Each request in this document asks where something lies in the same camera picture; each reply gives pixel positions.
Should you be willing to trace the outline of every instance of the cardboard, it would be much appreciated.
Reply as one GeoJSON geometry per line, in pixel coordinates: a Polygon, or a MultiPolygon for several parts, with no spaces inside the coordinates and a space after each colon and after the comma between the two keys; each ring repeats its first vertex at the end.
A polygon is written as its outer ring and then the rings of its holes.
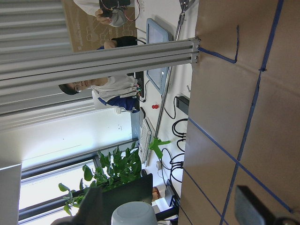
{"type": "MultiPolygon", "coordinates": [[[[136,36],[135,22],[127,21],[121,27],[103,25],[96,17],[86,14],[72,0],[61,0],[73,52],[96,50],[106,40],[122,36],[136,36]]],[[[135,18],[135,8],[128,7],[126,15],[135,18]]]]}

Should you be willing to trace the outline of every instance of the white t-shirt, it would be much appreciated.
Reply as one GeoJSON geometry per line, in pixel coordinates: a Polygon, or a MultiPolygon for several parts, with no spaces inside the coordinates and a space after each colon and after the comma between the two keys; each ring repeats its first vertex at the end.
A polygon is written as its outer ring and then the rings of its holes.
{"type": "MultiPolygon", "coordinates": [[[[76,5],[78,5],[84,12],[89,15],[95,16],[95,12],[100,9],[99,0],[73,0],[76,5]]],[[[130,0],[131,7],[135,6],[135,1],[130,0]]],[[[113,27],[120,27],[126,23],[127,18],[124,12],[121,10],[113,10],[112,22],[109,24],[113,27]]]]}
{"type": "Polygon", "coordinates": [[[108,102],[110,99],[120,96],[125,98],[136,95],[137,80],[133,76],[120,75],[108,77],[106,84],[102,86],[92,85],[95,95],[108,102]]]}

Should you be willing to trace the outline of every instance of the white wall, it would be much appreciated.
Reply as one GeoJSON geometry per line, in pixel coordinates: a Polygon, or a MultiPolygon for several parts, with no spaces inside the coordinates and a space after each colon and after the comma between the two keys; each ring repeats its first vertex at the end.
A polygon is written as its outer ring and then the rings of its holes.
{"type": "Polygon", "coordinates": [[[22,162],[27,169],[131,138],[130,113],[114,109],[19,127],[0,133],[0,167],[22,162]]]}

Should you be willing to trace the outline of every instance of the black hair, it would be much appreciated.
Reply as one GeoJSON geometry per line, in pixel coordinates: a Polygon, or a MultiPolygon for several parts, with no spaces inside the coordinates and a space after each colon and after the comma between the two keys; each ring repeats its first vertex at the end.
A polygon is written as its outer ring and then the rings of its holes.
{"type": "Polygon", "coordinates": [[[66,93],[66,94],[68,94],[68,95],[74,95],[74,94],[77,94],[77,93],[78,93],[78,92],[75,91],[74,89],[70,88],[70,87],[68,86],[67,83],[65,83],[65,84],[60,84],[60,85],[58,85],[58,86],[59,86],[59,88],[60,88],[64,93],[66,93]]]}

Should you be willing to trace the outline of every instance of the potted plant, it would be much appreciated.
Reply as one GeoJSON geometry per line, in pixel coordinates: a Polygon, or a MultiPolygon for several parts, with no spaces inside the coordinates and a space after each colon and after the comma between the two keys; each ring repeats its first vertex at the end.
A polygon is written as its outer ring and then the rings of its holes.
{"type": "Polygon", "coordinates": [[[104,156],[101,151],[98,152],[98,156],[101,167],[96,167],[95,171],[92,171],[87,165],[82,167],[84,175],[79,182],[79,191],[70,190],[62,183],[58,184],[62,192],[68,191],[68,195],[63,198],[66,200],[64,210],[69,215],[72,215],[71,206],[79,208],[90,188],[101,187],[105,192],[141,177],[142,163],[138,149],[135,150],[135,142],[131,148],[125,150],[125,154],[117,147],[112,154],[109,152],[108,156],[104,156]],[[88,186],[84,184],[83,179],[93,181],[88,186]]]}

